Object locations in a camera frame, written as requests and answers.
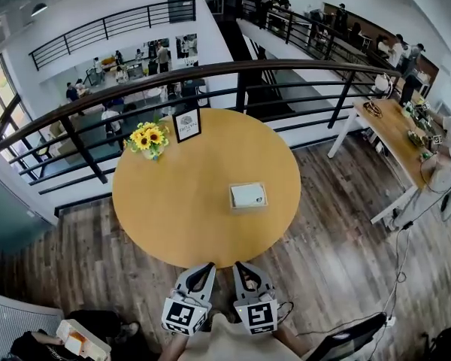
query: framed sign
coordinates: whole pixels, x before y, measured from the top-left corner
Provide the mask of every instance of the framed sign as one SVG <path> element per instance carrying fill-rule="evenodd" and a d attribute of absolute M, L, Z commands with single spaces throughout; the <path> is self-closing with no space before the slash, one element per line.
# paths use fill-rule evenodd
<path fill-rule="evenodd" d="M 198 108 L 174 114 L 172 120 L 174 121 L 177 143 L 186 141 L 202 132 L 201 113 Z"/>

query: radiator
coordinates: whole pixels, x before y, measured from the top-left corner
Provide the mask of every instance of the radiator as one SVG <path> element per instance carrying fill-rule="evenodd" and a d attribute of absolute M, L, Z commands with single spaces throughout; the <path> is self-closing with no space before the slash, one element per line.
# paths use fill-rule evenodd
<path fill-rule="evenodd" d="M 8 354 L 14 340 L 24 332 L 45 330 L 55 335 L 63 312 L 30 305 L 0 296 L 0 360 Z"/>

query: metal railing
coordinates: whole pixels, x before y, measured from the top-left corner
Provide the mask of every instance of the metal railing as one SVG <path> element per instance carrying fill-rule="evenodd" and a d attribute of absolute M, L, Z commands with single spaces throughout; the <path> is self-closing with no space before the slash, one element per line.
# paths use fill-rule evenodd
<path fill-rule="evenodd" d="M 269 5 L 258 0 L 242 0 L 240 18 L 276 35 L 286 44 L 293 44 L 313 59 L 383 68 L 390 70 L 388 74 L 395 70 L 377 54 L 355 48 L 347 37 L 332 27 L 296 12 L 280 7 L 270 8 Z M 338 71 L 338 74 L 343 79 L 347 79 L 346 72 Z M 375 77 L 368 72 L 358 72 L 354 77 L 353 85 L 358 90 L 362 90 L 356 82 L 374 83 Z"/>
<path fill-rule="evenodd" d="M 48 41 L 29 55 L 39 71 L 45 65 L 97 41 L 135 29 L 183 21 L 195 21 L 195 0 L 144 5 L 102 17 Z"/>
<path fill-rule="evenodd" d="M 250 74 L 251 71 L 277 71 L 277 70 L 329 70 L 336 72 L 344 72 L 347 75 L 345 81 L 310 81 L 310 82 L 296 82 L 296 83 L 275 83 L 275 84 L 263 84 L 259 86 L 247 86 L 245 84 L 245 77 Z M 70 180 L 66 183 L 61 183 L 55 186 L 43 188 L 39 193 L 45 194 L 52 191 L 57 191 L 59 189 L 71 186 L 72 184 L 77 184 L 82 181 L 90 180 L 94 177 L 98 178 L 102 183 L 107 182 L 107 174 L 114 172 L 115 168 L 100 168 L 99 164 L 107 162 L 110 159 L 119 157 L 122 154 L 120 148 L 117 148 L 121 140 L 129 136 L 128 132 L 124 132 L 121 135 L 113 135 L 109 138 L 96 138 L 93 140 L 87 140 L 87 133 L 94 132 L 94 130 L 101 130 L 102 135 L 105 136 L 105 128 L 107 124 L 116 122 L 119 120 L 126 121 L 130 120 L 135 126 L 139 121 L 147 121 L 147 118 L 151 117 L 152 114 L 161 114 L 163 108 L 175 108 L 183 109 L 185 107 L 196 106 L 198 100 L 213 98 L 217 96 L 224 96 L 229 94 L 236 94 L 235 103 L 231 103 L 229 110 L 235 110 L 240 112 L 247 112 L 249 109 L 254 108 L 264 108 L 267 106 L 274 106 L 278 109 L 288 106 L 288 103 L 298 103 L 298 102 L 313 102 L 318 100 L 337 100 L 335 105 L 330 105 L 328 107 L 319 109 L 306 109 L 304 111 L 288 112 L 286 114 L 277 114 L 268 117 L 259 117 L 261 121 L 268 122 L 272 120 L 286 119 L 290 117 L 299 117 L 311 114 L 327 114 L 330 113 L 331 116 L 323 120 L 308 120 L 302 123 L 294 124 L 292 126 L 285 126 L 276 128 L 275 131 L 282 132 L 290 129 L 297 129 L 302 127 L 313 126 L 317 124 L 327 124 L 327 127 L 331 128 L 334 123 L 338 120 L 343 120 L 346 117 L 340 116 L 341 110 L 351 108 L 352 106 L 344 105 L 346 98 L 362 97 L 364 94 L 351 92 L 351 86 L 353 85 L 353 80 L 358 73 L 370 73 L 370 74 L 382 74 L 386 70 L 381 68 L 363 66 L 363 65 L 351 65 L 346 63 L 336 63 L 332 61 L 319 61 L 319 60 L 297 60 L 297 59 L 274 59 L 274 60 L 253 60 L 244 62 L 227 62 L 213 65 L 204 65 L 201 67 L 185 68 L 176 71 L 170 71 L 163 74 L 154 75 L 148 80 L 141 82 L 130 82 L 127 84 L 114 86 L 108 89 L 104 89 L 98 93 L 94 93 L 90 96 L 85 96 L 75 102 L 64 105 L 57 108 L 54 111 L 34 120 L 30 124 L 24 126 L 14 134 L 8 136 L 7 138 L 2 138 L 0 140 L 0 150 L 10 147 L 13 143 L 24 139 L 28 135 L 34 132 L 40 132 L 43 128 L 46 128 L 53 123 L 60 122 L 63 129 L 65 130 L 62 135 L 59 135 L 52 140 L 49 140 L 36 148 L 32 148 L 26 153 L 13 158 L 10 164 L 18 162 L 29 154 L 36 153 L 39 150 L 45 148 L 50 148 L 54 144 L 64 144 L 68 142 L 70 144 L 67 151 L 61 152 L 60 154 L 53 156 L 43 162 L 38 163 L 34 167 L 27 168 L 20 172 L 21 175 L 25 175 L 30 171 L 37 168 L 45 168 L 47 166 L 56 164 L 57 162 L 62 162 L 64 159 L 67 160 L 73 156 L 77 157 L 76 164 L 70 164 L 69 167 L 64 169 L 55 170 L 49 174 L 45 174 L 43 177 L 38 178 L 30 182 L 31 186 L 48 181 L 51 178 L 59 177 L 61 175 L 67 174 L 72 171 L 79 170 L 81 168 L 89 167 L 92 169 L 92 174 L 87 174 L 74 180 Z M 398 72 L 387 71 L 392 76 L 399 76 Z M 74 125 L 75 120 L 80 119 L 77 116 L 82 111 L 93 108 L 96 105 L 102 103 L 107 103 L 112 100 L 120 100 L 121 98 L 130 98 L 138 93 L 148 92 L 148 90 L 168 86 L 172 84 L 184 85 L 183 82 L 202 79 L 204 77 L 224 75 L 224 74 L 238 74 L 238 84 L 236 87 L 229 89 L 221 89 L 218 91 L 213 91 L 209 93 L 201 93 L 193 96 L 185 96 L 176 90 L 172 90 L 172 95 L 170 95 L 164 102 L 159 102 L 155 104 L 145 104 L 136 102 L 129 102 L 124 106 L 122 113 L 116 117 L 112 117 L 106 120 L 99 120 L 93 124 L 86 124 L 83 126 Z M 361 85 L 363 87 L 371 87 L 371 83 L 357 83 L 356 85 Z M 271 89 L 282 89 L 287 87 L 302 87 L 302 86 L 342 86 L 341 94 L 337 95 L 327 95 L 327 96 L 308 96 L 308 97 L 298 97 L 289 99 L 276 99 L 268 102 L 254 103 L 248 105 L 245 102 L 246 91 L 254 89 L 271 90 Z M 370 92 L 368 97 L 381 97 L 382 93 L 373 93 L 369 88 Z M 97 155 L 96 149 L 106 144 L 113 145 L 113 150 L 109 150 L 106 153 Z"/>

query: round wooden table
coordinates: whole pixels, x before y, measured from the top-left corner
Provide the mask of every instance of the round wooden table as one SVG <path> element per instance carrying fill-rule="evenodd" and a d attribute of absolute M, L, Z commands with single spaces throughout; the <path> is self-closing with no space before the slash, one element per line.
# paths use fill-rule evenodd
<path fill-rule="evenodd" d="M 266 251 L 298 208 L 301 177 L 291 150 L 262 122 L 203 108 L 202 133 L 170 144 L 158 161 L 126 150 L 114 175 L 113 199 L 127 235 L 142 250 L 183 268 L 217 268 Z M 268 206 L 233 214 L 229 185 L 262 182 Z"/>

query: white table leg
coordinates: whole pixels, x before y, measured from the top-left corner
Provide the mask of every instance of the white table leg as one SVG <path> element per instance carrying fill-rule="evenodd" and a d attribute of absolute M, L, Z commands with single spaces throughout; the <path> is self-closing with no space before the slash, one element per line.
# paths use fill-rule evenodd
<path fill-rule="evenodd" d="M 390 204 L 387 208 L 385 208 L 377 216 L 375 216 L 371 220 L 371 223 L 374 225 L 376 222 L 382 220 L 386 215 L 391 214 L 395 208 L 403 205 L 411 196 L 413 196 L 413 194 L 416 192 L 417 189 L 418 188 L 415 185 L 411 186 L 409 189 L 405 191 L 403 195 L 401 195 L 392 204 Z"/>
<path fill-rule="evenodd" d="M 349 132 L 351 125 L 353 124 L 353 121 L 357 116 L 358 116 L 358 113 L 356 112 L 356 110 L 354 108 L 352 108 L 350 111 L 349 117 L 346 120 L 346 124 L 344 124 L 343 129 L 337 136 L 336 141 L 334 142 L 334 144 L 332 145 L 332 147 L 328 153 L 329 158 L 332 158 L 336 154 L 337 150 L 339 150 L 339 147 L 342 145 L 344 138 L 346 137 L 347 133 Z"/>

